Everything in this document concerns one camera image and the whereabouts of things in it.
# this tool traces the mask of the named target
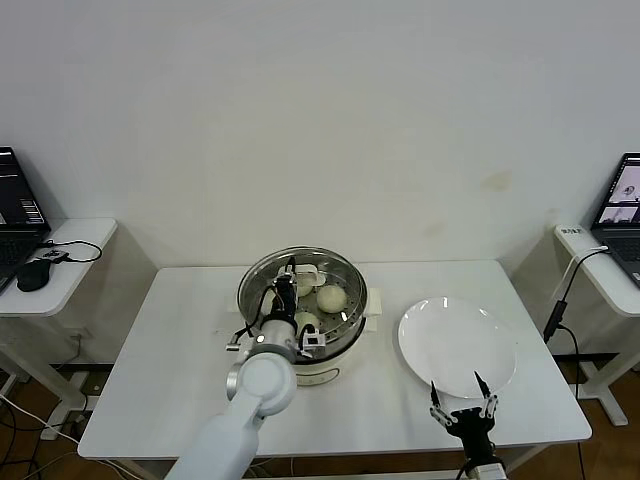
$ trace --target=wooden floor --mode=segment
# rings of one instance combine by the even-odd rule
[[[572,379],[575,366],[563,365],[567,378]],[[104,384],[104,378],[98,383]],[[581,405],[593,428],[593,437],[583,443],[585,470],[589,480],[640,480],[640,375],[629,372],[613,385],[614,395],[629,418],[629,426],[613,427],[596,401],[582,401]],[[35,381],[18,384],[11,399],[23,408],[46,417],[53,409],[56,399]],[[11,423],[6,409],[0,416],[4,423]],[[18,426],[35,428],[37,422],[16,412]],[[500,421],[498,410],[497,421]],[[11,441],[11,429],[0,426],[0,460]],[[31,458],[38,435],[19,432],[8,457],[9,461]],[[43,441],[39,444],[36,460],[40,466],[65,452],[75,451],[68,440]],[[357,473],[410,472],[433,469],[457,469],[462,463],[460,453],[399,454],[349,457],[296,458],[293,464],[296,475],[332,475]],[[6,465],[0,470],[2,480],[21,480],[27,475],[27,464]],[[258,476],[289,476],[289,459],[274,459],[254,469]],[[64,457],[42,472],[43,480],[116,480],[115,472],[104,465],[89,462],[77,455]],[[553,446],[513,472],[512,480],[563,479],[579,480],[580,469],[575,444]]]

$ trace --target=laptop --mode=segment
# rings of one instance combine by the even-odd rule
[[[0,292],[50,230],[15,153],[0,147]]]
[[[640,287],[640,153],[625,153],[591,233]]]

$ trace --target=cable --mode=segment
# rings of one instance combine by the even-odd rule
[[[9,413],[11,414],[11,421],[13,422],[13,432],[11,433],[11,441],[9,442],[9,448],[7,448],[7,452],[4,454],[4,457],[2,458],[2,463],[0,463],[0,471],[2,470],[2,467],[4,467],[7,463],[7,460],[9,459],[9,454],[11,453],[11,450],[13,449],[13,444],[16,441],[16,415],[13,413],[13,410],[11,410],[11,408],[7,407],[7,410],[9,410]]]
[[[55,430],[55,429],[53,428],[53,426],[52,426],[52,425],[49,425],[47,422],[45,422],[44,420],[42,420],[40,417],[35,416],[33,413],[30,413],[30,412],[28,412],[27,410],[25,410],[25,409],[23,409],[23,408],[20,408],[19,406],[17,406],[15,403],[13,403],[11,400],[9,400],[7,397],[5,397],[4,395],[2,395],[1,393],[0,393],[0,398],[1,398],[1,399],[3,399],[3,400],[5,400],[9,405],[13,406],[16,410],[19,410],[19,411],[21,411],[22,413],[24,413],[25,415],[28,415],[28,416],[30,416],[31,418],[33,418],[33,419],[37,420],[37,421],[38,421],[38,422],[40,422],[41,424],[45,425],[47,428],[50,428],[50,429],[52,429],[52,430]],[[66,438],[66,439],[68,439],[68,440],[71,440],[71,441],[72,441],[73,443],[75,443],[76,445],[80,445],[80,442],[78,442],[75,438],[70,437],[69,435],[67,435],[67,434],[65,434],[65,433],[58,432],[57,430],[56,430],[56,433],[57,433],[58,435],[60,435],[61,437],[64,437],[64,438]],[[125,469],[124,467],[121,467],[120,465],[117,465],[117,464],[115,464],[115,463],[113,463],[113,462],[111,462],[111,461],[109,461],[109,460],[106,460],[106,462],[107,462],[109,465],[112,465],[113,467],[117,468],[118,470],[120,470],[120,471],[122,471],[122,472],[125,472],[125,473],[126,473],[126,474],[128,474],[128,475],[131,475],[131,476],[132,476],[133,478],[135,478],[136,480],[143,480],[142,478],[138,477],[137,475],[134,475],[133,473],[129,472],[129,471],[128,471],[127,469]]]
[[[93,244],[91,242],[85,242],[84,240],[73,240],[72,242],[62,242],[62,243],[55,243],[53,240],[47,240],[44,243],[38,244],[38,248],[64,247],[65,245],[88,245],[88,246],[98,250],[98,255],[96,255],[94,258],[87,258],[85,260],[76,260],[75,258],[68,258],[67,257],[64,260],[65,262],[91,263],[91,262],[95,262],[96,260],[99,260],[102,257],[102,249],[98,245],[95,245],[95,244]]]
[[[31,453],[31,459],[29,461],[29,466],[27,467],[27,473],[31,474],[31,464],[36,463],[36,456],[38,455],[38,448],[40,448],[40,442],[42,441],[42,435],[38,435],[38,439],[36,440],[36,446],[33,447],[33,452]],[[42,477],[38,473],[38,479],[42,480]]]
[[[316,329],[310,323],[305,324],[300,330],[300,337],[298,338],[298,350],[302,350],[302,344],[304,343],[304,334],[305,333],[315,333]]]
[[[573,281],[575,280],[576,275],[578,274],[578,271],[580,270],[580,266],[588,258],[591,258],[594,255],[598,255],[599,253],[609,253],[609,251],[608,251],[608,249],[607,250],[596,250],[595,252],[592,252],[592,253],[582,257],[580,259],[580,261],[576,264],[576,267],[573,269],[573,274],[571,275],[571,279],[569,280],[567,288],[564,291],[564,295],[562,296],[562,299],[556,301],[556,304],[553,307],[553,311],[551,312],[551,315],[549,315],[549,320],[547,320],[547,324],[544,327],[544,330],[542,332],[542,338],[544,340],[544,343],[547,343],[551,339],[551,337],[555,333],[556,329],[558,328],[558,325],[560,325],[560,322],[562,322],[562,316],[564,315],[564,311],[567,308],[567,302],[566,302],[567,295],[569,295],[569,291],[571,290],[571,286],[573,285]]]
[[[580,351],[578,350],[578,340],[576,340],[576,336],[573,334],[570,328],[565,327],[564,325],[558,325],[558,328],[561,330],[565,330],[569,332],[571,335],[571,340],[573,340],[573,347],[576,351],[576,402],[578,399],[578,394],[580,392]],[[584,474],[584,461],[582,460],[582,446],[580,442],[578,442],[578,459],[580,460],[580,473],[582,474],[582,480],[586,480],[586,475]]]
[[[62,423],[54,423],[53,425],[51,425],[52,427],[63,427],[65,425],[71,425],[72,423],[77,423],[75,420],[67,420],[66,422],[62,422]],[[13,425],[9,425],[8,423],[5,423],[3,421],[0,420],[0,425],[2,425],[3,427],[7,427],[7,428],[13,428]],[[15,427],[16,431],[18,432],[41,432],[43,430],[46,430],[49,427],[36,427],[36,428],[22,428],[22,427]]]
[[[78,349],[76,350],[76,354],[71,357],[68,360],[65,360],[64,362],[62,362],[60,365],[58,365],[58,367],[56,368],[56,370],[60,370],[62,367],[64,367],[65,365],[73,362],[76,358],[80,358],[80,352],[82,350],[82,335],[75,335],[76,337],[78,337]]]
[[[75,455],[76,452],[67,452],[67,453],[63,453],[62,455],[60,455],[59,457],[54,458],[53,460],[51,460],[49,463],[47,463],[46,465],[43,465],[42,467],[38,468],[35,472],[31,472],[29,475],[27,475],[26,477],[22,477],[20,480],[27,480],[27,478],[31,478],[34,475],[39,475],[40,472],[42,472],[45,468],[49,468],[51,465],[53,465],[54,463],[59,462],[60,460],[62,460],[64,457],[68,457],[69,455]]]
[[[284,300],[282,300],[276,288],[274,286],[268,286],[267,288],[264,289],[264,291],[262,292],[262,295],[260,296],[260,303],[258,303],[258,311],[256,312],[256,317],[253,319],[253,322],[251,322],[251,325],[249,325],[247,322],[244,322],[244,328],[241,330],[238,330],[234,334],[234,336],[238,335],[238,338],[240,338],[242,337],[242,335],[246,333],[250,337],[253,337],[253,333],[251,333],[251,329],[255,326],[256,323],[258,323],[258,320],[260,319],[260,309],[262,308],[262,302],[264,302],[264,297],[267,296],[267,292],[269,290],[273,291],[276,298],[280,300],[280,305],[282,305],[282,308],[284,308]]]
[[[24,413],[25,415],[30,416],[31,418],[39,421],[41,424],[45,425],[47,428],[50,428],[51,430],[55,430],[55,428],[53,427],[53,425],[49,425],[47,422],[45,422],[44,420],[42,420],[40,417],[36,417],[33,413],[28,412],[27,410],[25,410],[24,408],[20,408],[19,406],[17,406],[15,403],[13,403],[11,400],[9,400],[7,397],[5,397],[4,395],[2,395],[0,393],[0,398],[2,398],[5,402],[7,402],[9,405],[11,405],[13,408],[15,408],[16,410],[21,411],[22,413]],[[60,435],[61,437],[64,437],[68,440],[71,440],[73,443],[78,444],[78,441],[73,438],[70,437],[69,435],[62,433],[62,432],[58,432],[57,430],[55,430],[56,433],[58,435]]]
[[[553,299],[556,298],[556,294],[558,293],[558,290],[560,290],[560,287],[564,284],[564,281],[567,278],[567,275],[569,274],[569,270],[571,270],[571,265],[573,265],[573,262],[575,262],[578,258],[583,256],[587,252],[591,252],[591,251],[594,251],[594,250],[604,251],[604,250],[607,250],[607,249],[608,249],[608,247],[606,247],[606,246],[591,247],[591,248],[587,248],[586,250],[582,250],[581,252],[578,252],[573,257],[571,257],[571,259],[569,260],[569,264],[567,265],[567,268],[565,269],[564,273],[562,274],[562,279],[560,280],[560,282],[558,282],[558,285],[556,285],[556,288],[553,290],[553,293],[549,297],[549,300],[553,300]]]
[[[564,295],[562,296],[562,301],[564,302],[567,299],[567,295],[569,295],[569,290],[571,290],[571,285],[573,285],[573,281],[578,274],[578,270],[580,270],[580,265],[584,263],[587,258],[591,258],[594,255],[598,255],[599,253],[608,253],[607,250],[597,250],[595,252],[590,253],[589,255],[582,257],[582,259],[576,265],[576,268],[573,270],[573,275],[571,275],[571,279],[569,280],[569,284],[567,285],[567,289],[564,291]]]
[[[31,461],[31,459],[26,459],[26,460],[10,460],[8,462],[4,462],[4,465],[22,465],[23,463],[31,463],[33,465],[37,465],[38,462],[35,461]]]

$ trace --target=wall stain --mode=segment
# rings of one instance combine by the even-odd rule
[[[513,183],[513,172],[511,170],[505,170],[503,172],[494,173],[489,175],[480,183],[480,186],[491,192],[506,192],[511,188]]]

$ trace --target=stainless steel steamer basket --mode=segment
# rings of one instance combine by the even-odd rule
[[[367,286],[362,274],[344,257],[318,247],[290,247],[267,255],[245,273],[238,288],[238,308],[248,324],[253,323],[260,311],[258,302],[262,292],[272,284],[278,269],[291,257],[297,265],[311,264],[326,276],[325,285],[338,285],[347,294],[347,305],[338,313],[320,310],[316,303],[316,290],[299,299],[298,312],[310,312],[320,320],[320,333],[326,335],[327,346],[313,359],[298,356],[297,363],[319,363],[340,355],[351,347],[364,329],[364,310],[367,305]]]

